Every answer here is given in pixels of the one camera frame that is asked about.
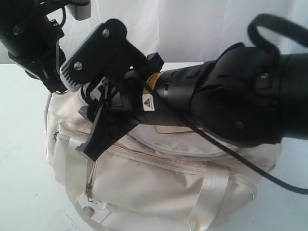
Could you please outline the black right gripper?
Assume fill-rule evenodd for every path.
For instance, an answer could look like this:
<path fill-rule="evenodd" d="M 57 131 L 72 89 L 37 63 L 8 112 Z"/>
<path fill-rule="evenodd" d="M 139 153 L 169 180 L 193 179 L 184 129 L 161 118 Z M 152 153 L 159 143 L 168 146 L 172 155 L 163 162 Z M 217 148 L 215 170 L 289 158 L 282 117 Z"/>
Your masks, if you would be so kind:
<path fill-rule="evenodd" d="M 85 118 L 92 122 L 90 135 L 77 151 L 92 161 L 138 125 L 159 124 L 159 102 L 150 93 L 158 89 L 158 77 L 128 77 L 123 84 L 127 93 L 121 93 L 104 77 L 89 78 L 86 87 Z"/>

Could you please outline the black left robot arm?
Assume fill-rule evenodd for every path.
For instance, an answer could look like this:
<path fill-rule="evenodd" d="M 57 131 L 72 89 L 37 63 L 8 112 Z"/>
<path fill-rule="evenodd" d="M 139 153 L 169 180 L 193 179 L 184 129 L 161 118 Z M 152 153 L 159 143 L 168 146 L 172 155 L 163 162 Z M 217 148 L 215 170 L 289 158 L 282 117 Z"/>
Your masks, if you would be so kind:
<path fill-rule="evenodd" d="M 90 0 L 2 0 L 0 42 L 8 57 L 51 93 L 64 93 L 60 67 L 66 61 L 59 45 L 67 14 L 78 21 L 91 17 Z"/>

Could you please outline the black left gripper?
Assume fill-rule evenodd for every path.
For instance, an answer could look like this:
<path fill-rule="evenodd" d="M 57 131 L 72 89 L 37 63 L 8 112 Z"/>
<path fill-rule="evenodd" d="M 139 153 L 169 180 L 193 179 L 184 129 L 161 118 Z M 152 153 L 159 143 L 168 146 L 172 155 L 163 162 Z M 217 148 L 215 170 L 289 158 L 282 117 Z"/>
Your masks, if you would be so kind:
<path fill-rule="evenodd" d="M 66 61 L 65 54 L 59 45 L 37 60 L 26 62 L 25 71 L 34 79 L 38 79 L 50 93 L 67 92 L 67 88 L 60 80 L 59 68 Z"/>

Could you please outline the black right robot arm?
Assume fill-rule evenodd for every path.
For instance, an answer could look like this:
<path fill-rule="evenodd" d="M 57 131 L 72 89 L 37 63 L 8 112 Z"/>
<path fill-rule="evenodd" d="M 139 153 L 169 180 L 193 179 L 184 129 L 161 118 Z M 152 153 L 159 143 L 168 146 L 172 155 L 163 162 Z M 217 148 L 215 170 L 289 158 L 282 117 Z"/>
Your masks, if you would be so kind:
<path fill-rule="evenodd" d="M 107 80 L 101 97 L 82 110 L 93 129 L 78 149 L 97 160 L 138 125 L 188 127 L 273 183 L 307 194 L 223 146 L 252 148 L 308 137 L 308 55 L 281 54 L 259 27 L 308 45 L 306 28 L 259 14 L 247 28 L 253 46 L 236 43 L 213 61 L 161 72 L 159 54 L 145 56 L 135 48 L 121 21 L 100 24 L 76 53 L 85 61 L 85 69 L 76 72 L 81 84 Z"/>

